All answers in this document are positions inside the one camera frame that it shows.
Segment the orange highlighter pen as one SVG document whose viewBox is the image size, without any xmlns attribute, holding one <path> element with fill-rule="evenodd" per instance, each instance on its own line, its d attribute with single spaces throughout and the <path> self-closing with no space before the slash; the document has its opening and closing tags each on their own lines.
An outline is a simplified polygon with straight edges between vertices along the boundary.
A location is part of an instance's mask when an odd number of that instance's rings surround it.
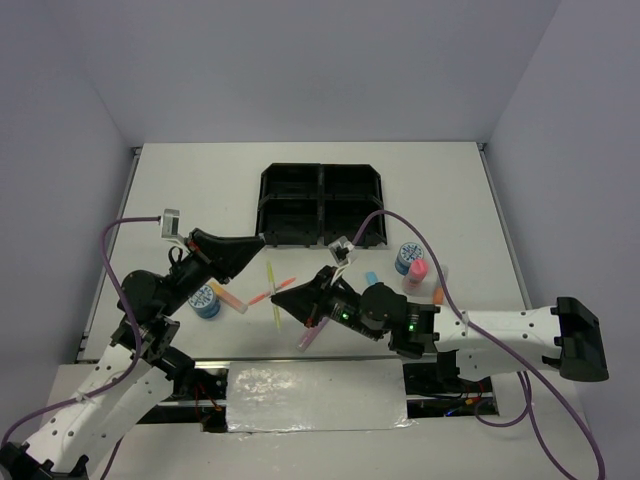
<svg viewBox="0 0 640 480">
<path fill-rule="evenodd" d="M 291 278 L 289 278 L 289 279 L 287 279 L 287 280 L 285 280 L 285 281 L 283 281 L 283 282 L 281 282 L 279 284 L 276 284 L 275 287 L 272 290 L 263 292 L 263 293 L 257 295 L 256 297 L 254 297 L 253 299 L 251 299 L 248 302 L 248 305 L 252 306 L 252 305 L 255 305 L 255 304 L 257 304 L 257 303 L 269 298 L 274 293 L 277 293 L 280 290 L 284 289 L 285 287 L 293 284 L 295 282 L 295 280 L 296 280 L 296 277 L 291 277 Z"/>
</svg>

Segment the yellow highlighter pen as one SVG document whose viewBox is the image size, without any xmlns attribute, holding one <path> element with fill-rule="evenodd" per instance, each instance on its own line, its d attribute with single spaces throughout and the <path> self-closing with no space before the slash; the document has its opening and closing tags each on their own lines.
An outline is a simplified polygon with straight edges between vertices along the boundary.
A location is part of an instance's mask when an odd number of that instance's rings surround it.
<svg viewBox="0 0 640 480">
<path fill-rule="evenodd" d="M 267 278 L 268 278 L 268 282 L 269 282 L 269 288 L 270 290 L 272 290 L 276 283 L 275 283 L 275 276 L 274 276 L 274 271 L 273 271 L 273 266 L 270 260 L 266 261 L 266 271 L 267 271 Z M 272 310 L 273 310 L 273 317 L 274 317 L 274 322 L 276 325 L 276 328 L 278 331 L 281 331 L 281 315 L 280 315 L 280 311 L 277 305 L 275 305 L 272 302 Z"/>
</svg>

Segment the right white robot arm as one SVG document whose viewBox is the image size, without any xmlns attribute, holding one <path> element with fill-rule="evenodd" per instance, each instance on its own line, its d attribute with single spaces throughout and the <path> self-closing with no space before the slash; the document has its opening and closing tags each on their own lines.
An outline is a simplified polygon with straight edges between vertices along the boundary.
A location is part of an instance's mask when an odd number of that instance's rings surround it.
<svg viewBox="0 0 640 480">
<path fill-rule="evenodd" d="M 332 320 L 373 341 L 386 339 L 406 359 L 434 355 L 435 380 L 446 391 L 522 370 L 556 371 L 583 383 L 609 377 L 599 320 L 573 297 L 533 310 L 456 314 L 412 302 L 381 282 L 358 293 L 343 279 L 317 274 L 271 301 L 307 328 Z"/>
</svg>

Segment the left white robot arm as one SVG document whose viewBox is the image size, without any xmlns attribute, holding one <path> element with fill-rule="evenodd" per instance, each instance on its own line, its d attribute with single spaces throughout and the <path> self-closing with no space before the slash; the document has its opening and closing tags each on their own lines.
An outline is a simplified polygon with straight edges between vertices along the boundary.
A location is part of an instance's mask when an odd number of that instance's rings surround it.
<svg viewBox="0 0 640 480">
<path fill-rule="evenodd" d="M 193 230 L 172 247 L 161 276 L 135 270 L 119 282 L 124 316 L 102 358 L 49 423 L 22 443 L 1 442 L 8 479 L 87 479 L 124 435 L 158 403 L 193 394 L 210 374 L 172 347 L 178 311 L 209 280 L 226 284 L 264 247 L 261 236 L 223 238 Z"/>
</svg>

